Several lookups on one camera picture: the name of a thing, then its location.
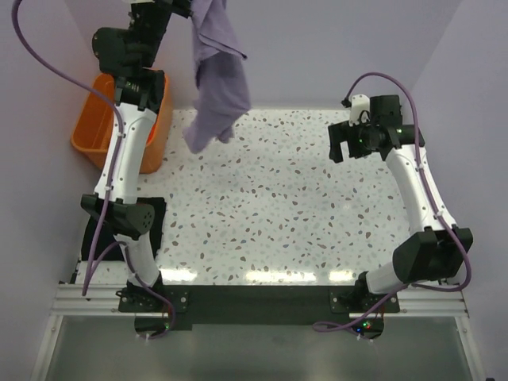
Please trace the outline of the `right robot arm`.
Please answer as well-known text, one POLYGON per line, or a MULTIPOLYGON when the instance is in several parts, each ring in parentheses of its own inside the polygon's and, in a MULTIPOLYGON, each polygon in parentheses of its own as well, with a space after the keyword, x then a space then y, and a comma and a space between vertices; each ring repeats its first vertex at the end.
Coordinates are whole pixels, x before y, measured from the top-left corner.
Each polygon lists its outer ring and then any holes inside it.
POLYGON ((358 94, 342 103, 350 115, 328 127, 329 158, 343 162, 343 143, 354 159, 379 153, 397 183, 409 221, 410 236, 393 251, 388 264, 359 274, 352 287, 330 295, 335 311, 370 312, 401 286, 427 287, 432 281, 454 278, 473 236, 469 228, 457 225, 445 206, 430 172, 425 141, 413 125, 403 123, 399 97, 358 94))

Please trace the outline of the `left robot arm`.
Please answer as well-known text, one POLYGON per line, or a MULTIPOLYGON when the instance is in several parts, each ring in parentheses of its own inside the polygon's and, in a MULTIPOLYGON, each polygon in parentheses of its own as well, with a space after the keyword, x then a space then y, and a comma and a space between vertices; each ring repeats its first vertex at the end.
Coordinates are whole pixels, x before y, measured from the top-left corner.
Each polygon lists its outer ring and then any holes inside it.
POLYGON ((92 38, 101 73, 114 81, 114 95, 105 100, 114 119, 101 177, 93 194, 81 199, 81 207, 96 221, 83 285, 90 285, 104 257, 96 248, 106 227, 114 235, 108 248, 119 248, 128 268, 127 284, 117 293, 122 312, 171 310, 150 243, 155 210, 138 201, 137 180, 166 85, 164 72, 152 65, 173 14, 190 17, 191 2, 132 1, 128 28, 101 27, 92 38))

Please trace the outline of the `purple t shirt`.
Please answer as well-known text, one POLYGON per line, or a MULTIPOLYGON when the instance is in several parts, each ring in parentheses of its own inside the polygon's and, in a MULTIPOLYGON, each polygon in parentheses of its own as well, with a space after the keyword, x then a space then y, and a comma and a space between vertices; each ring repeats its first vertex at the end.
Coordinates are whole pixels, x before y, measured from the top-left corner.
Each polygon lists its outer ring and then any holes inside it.
POLYGON ((189 150, 202 152, 212 140, 226 144, 236 121, 251 109, 242 51, 226 1, 191 3, 196 116, 183 130, 189 150))

